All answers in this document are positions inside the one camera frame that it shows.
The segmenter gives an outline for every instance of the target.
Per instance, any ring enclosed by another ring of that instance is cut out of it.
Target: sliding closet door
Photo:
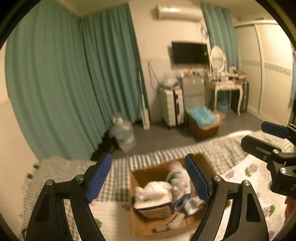
[[[237,27],[241,69],[250,83],[248,110],[258,113],[261,95],[261,58],[254,25]]]
[[[287,124],[292,85],[290,40],[277,24],[257,25],[264,63],[259,114],[267,121]]]

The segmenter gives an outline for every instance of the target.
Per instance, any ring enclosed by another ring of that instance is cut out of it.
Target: tv screen
[[[174,64],[209,64],[206,44],[172,42],[172,50]]]

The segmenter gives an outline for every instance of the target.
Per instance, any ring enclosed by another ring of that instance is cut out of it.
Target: open cardboard box
[[[196,154],[196,161],[200,166],[206,168],[210,173],[214,173],[213,169],[209,166],[206,157],[202,154]],[[159,166],[154,166],[142,170],[133,171],[130,173],[130,196],[131,200],[135,195],[135,187],[144,187],[148,182],[151,181],[164,181],[169,173],[169,167],[172,162],[178,161],[184,166],[184,158],[172,160]],[[141,215],[139,212],[131,209],[131,228],[132,233],[136,237],[167,237],[175,235],[181,232],[185,232],[192,228],[197,228],[199,225],[204,210],[197,212],[196,214],[186,217],[182,220],[180,228],[178,230],[169,230],[165,232],[155,233],[153,229],[167,225],[171,222],[179,212],[176,212],[168,217],[162,219],[148,219]]]
[[[215,135],[218,133],[219,126],[225,123],[223,120],[225,119],[226,115],[222,114],[218,110],[213,110],[212,113],[218,114],[220,116],[220,121],[211,125],[199,127],[196,120],[188,112],[186,112],[189,123],[189,130],[195,138],[202,139]]]

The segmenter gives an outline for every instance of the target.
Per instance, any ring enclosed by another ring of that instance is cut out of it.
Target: plastic bag
[[[171,88],[178,84],[178,80],[175,76],[165,74],[165,76],[162,78],[162,86],[165,88]]]
[[[227,115],[228,107],[229,107],[229,102],[228,102],[228,99],[226,99],[226,98],[221,99],[217,103],[217,110],[220,111],[221,113],[223,113],[224,115]]]
[[[205,107],[205,103],[197,106],[188,113],[196,120],[199,127],[211,125],[220,120],[220,116],[213,115],[212,112]]]

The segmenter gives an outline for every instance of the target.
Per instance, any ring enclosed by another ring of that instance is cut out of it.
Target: white wall
[[[0,50],[0,212],[19,236],[23,186],[26,174],[37,162],[17,123],[7,96],[4,72],[5,49]]]
[[[208,44],[208,50],[210,50],[209,38],[204,39],[200,33],[201,24],[206,28],[204,19],[201,23],[182,20],[158,20],[155,13],[157,4],[197,7],[184,0],[135,0],[129,2],[142,65],[147,61],[169,59],[168,48],[171,47],[172,41],[203,42]],[[178,71],[176,66],[171,66],[171,68],[175,72]],[[152,89],[149,75],[145,75],[147,72],[145,70],[147,68],[143,66],[151,120],[152,122],[160,121],[162,116],[158,95]]]
[[[242,15],[239,17],[239,20],[241,22],[245,22],[245,21],[255,21],[256,19],[259,19],[259,18],[265,18],[266,20],[274,20],[274,18],[266,10],[264,10],[264,12],[260,14]]]
[[[236,19],[235,17],[233,17],[233,16],[231,16],[231,19],[232,19],[232,23],[233,23],[234,26],[240,23],[240,21],[237,20],[237,19]]]

